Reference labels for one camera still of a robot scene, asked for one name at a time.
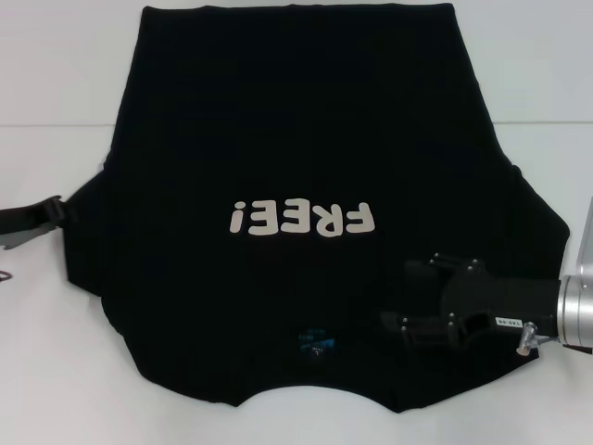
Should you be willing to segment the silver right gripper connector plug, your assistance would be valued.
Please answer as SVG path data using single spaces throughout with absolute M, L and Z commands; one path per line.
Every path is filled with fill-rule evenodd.
M 532 322 L 526 322 L 523 325 L 519 344 L 516 352 L 524 357 L 530 355 L 532 350 L 537 350 L 539 346 L 537 338 L 537 326 Z

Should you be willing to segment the black shirt with FREE print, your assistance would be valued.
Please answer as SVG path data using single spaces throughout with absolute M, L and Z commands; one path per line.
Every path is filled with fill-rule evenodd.
M 140 375 L 237 406 L 319 386 L 400 413 L 525 364 L 513 334 L 409 350 L 408 261 L 555 279 L 569 229 L 501 150 L 454 8 L 143 11 L 103 169 L 69 200 L 68 279 Z

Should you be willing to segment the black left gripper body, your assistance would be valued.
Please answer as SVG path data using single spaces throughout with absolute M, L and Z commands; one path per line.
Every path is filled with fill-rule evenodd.
M 27 206 L 0 210 L 0 248 L 10 250 L 50 231 L 44 200 Z

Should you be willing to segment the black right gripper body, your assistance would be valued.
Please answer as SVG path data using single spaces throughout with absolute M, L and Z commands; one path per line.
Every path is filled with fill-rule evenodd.
M 523 325 L 537 326 L 537 338 L 559 337 L 558 279 L 496 277 L 482 269 L 453 277 L 442 292 L 442 312 L 468 340 L 485 332 L 521 337 Z

